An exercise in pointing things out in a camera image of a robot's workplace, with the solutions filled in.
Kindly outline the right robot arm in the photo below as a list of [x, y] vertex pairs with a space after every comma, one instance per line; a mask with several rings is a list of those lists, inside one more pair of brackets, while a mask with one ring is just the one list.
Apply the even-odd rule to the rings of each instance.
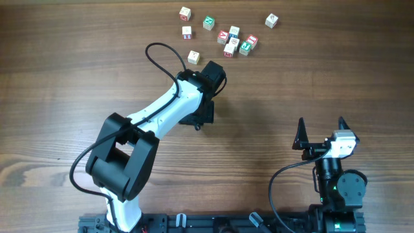
[[313, 162], [314, 189], [321, 203], [310, 205], [310, 232], [366, 231], [362, 208], [366, 192], [367, 177], [358, 170], [343, 170], [342, 160], [353, 154], [360, 142], [345, 120], [338, 119], [338, 129], [321, 143], [310, 143], [305, 121], [300, 118], [292, 148], [303, 152], [303, 161]]

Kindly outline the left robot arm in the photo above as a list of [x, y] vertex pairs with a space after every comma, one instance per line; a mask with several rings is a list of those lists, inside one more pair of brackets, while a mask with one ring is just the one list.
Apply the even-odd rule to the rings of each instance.
[[176, 76], [164, 95], [145, 109], [123, 117], [107, 117], [98, 138], [109, 140], [94, 148], [85, 171], [112, 201], [107, 204], [110, 227], [121, 232], [132, 231], [142, 217], [138, 194], [146, 185], [163, 136], [176, 124], [200, 130], [212, 123], [213, 97], [226, 80], [222, 66], [213, 61], [201, 72], [186, 69]]

